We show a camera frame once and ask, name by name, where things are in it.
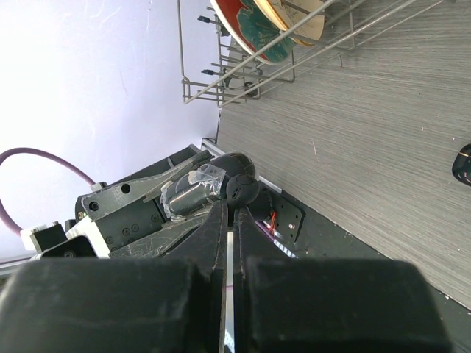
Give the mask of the glossy black charging case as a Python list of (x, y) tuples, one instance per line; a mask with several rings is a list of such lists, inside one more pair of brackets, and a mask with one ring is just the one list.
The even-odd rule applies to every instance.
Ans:
[(471, 144), (468, 143), (458, 152), (453, 165), (452, 175), (461, 183), (471, 186), (471, 160), (470, 160)]

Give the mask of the black hook earbud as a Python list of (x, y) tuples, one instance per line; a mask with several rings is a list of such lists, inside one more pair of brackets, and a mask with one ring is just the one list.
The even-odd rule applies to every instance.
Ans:
[(260, 190), (258, 180), (249, 174), (233, 176), (226, 186), (227, 203), (239, 208), (253, 202)]

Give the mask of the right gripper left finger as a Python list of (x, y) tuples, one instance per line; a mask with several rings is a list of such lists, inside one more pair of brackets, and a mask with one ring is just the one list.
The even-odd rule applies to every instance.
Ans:
[(3, 352), (222, 352), (225, 202), (163, 257), (29, 262), (1, 292)]

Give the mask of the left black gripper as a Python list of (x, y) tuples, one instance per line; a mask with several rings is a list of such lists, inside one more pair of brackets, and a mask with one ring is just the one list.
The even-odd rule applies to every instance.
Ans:
[(111, 185), (93, 186), (76, 202), (73, 236), (85, 236), (98, 257), (195, 260), (213, 215), (169, 222), (161, 188), (210, 161), (212, 154), (190, 145)]

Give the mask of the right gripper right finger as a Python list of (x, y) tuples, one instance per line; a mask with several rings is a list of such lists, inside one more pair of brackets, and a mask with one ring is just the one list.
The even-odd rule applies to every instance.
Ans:
[(396, 260), (291, 258), (234, 215), (237, 352), (451, 352), (424, 276)]

